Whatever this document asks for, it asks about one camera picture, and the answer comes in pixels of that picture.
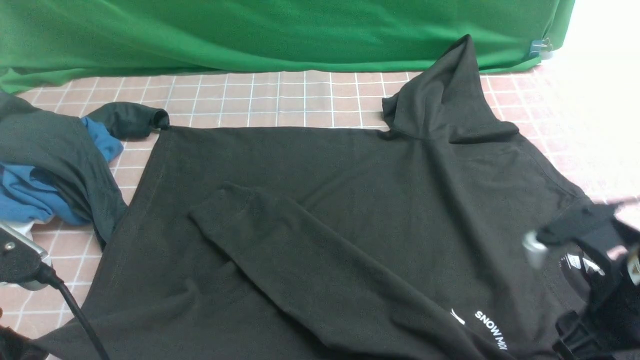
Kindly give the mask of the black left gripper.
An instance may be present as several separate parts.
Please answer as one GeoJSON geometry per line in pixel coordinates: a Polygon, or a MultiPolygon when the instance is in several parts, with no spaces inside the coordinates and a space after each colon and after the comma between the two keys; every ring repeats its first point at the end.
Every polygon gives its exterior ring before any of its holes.
{"type": "Polygon", "coordinates": [[[48,353],[7,326],[0,326],[1,360],[46,360],[48,353]]]}

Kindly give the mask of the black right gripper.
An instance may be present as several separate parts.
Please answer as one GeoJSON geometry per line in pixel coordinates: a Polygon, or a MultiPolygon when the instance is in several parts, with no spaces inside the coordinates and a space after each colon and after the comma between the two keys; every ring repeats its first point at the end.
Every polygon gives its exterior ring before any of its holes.
{"type": "Polygon", "coordinates": [[[555,322],[558,340],[552,349],[560,360],[597,357],[599,342],[607,351],[637,351],[639,276],[630,268],[639,259],[639,231],[616,218],[606,219],[582,237],[580,245],[602,271],[589,277],[585,316],[592,324],[575,310],[564,313],[555,322]]]}

